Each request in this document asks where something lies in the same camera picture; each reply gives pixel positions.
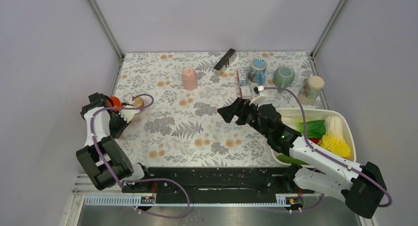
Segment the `large orange mug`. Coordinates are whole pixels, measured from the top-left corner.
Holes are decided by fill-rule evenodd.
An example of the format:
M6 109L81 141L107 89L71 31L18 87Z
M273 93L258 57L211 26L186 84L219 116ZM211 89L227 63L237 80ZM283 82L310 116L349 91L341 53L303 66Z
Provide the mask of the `large orange mug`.
M110 96L110 97L106 97L106 101L109 107L113 107L114 112L119 112L121 110L122 102L120 101L119 98Z

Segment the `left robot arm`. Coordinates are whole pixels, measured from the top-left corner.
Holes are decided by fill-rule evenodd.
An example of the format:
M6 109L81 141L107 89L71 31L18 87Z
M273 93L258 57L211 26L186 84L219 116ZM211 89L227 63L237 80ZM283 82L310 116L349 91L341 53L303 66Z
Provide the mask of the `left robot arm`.
M89 96L90 103L80 112L87 124L87 138L84 147L76 152L76 158L83 170L99 191L122 181L134 181L141 192L152 188L153 179L145 173L140 163L131 163L128 156L116 142L132 119L146 105L140 95L130 102L117 97L95 93Z

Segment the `small orange mug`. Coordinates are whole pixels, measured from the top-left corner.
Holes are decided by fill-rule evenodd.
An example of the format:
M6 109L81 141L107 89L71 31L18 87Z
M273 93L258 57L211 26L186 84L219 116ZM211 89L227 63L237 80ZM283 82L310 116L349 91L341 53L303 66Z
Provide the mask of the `small orange mug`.
M132 106L136 107L136 108L143 108L144 105L144 100L142 97L137 97L135 99L132 100Z

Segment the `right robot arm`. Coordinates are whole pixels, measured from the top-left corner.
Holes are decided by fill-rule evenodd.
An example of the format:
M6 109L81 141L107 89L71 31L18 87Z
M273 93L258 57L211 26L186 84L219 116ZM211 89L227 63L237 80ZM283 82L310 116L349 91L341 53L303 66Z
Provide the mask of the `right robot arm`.
M371 219L387 194L387 188L377 165L361 165L333 154L310 142L299 131L282 122L281 114L271 104L258 106L248 99L237 98L232 104L217 110L227 123L237 117L237 125L249 125L267 139L277 153L308 163L317 171L291 165L283 178L284 189L313 190L332 196L357 215Z

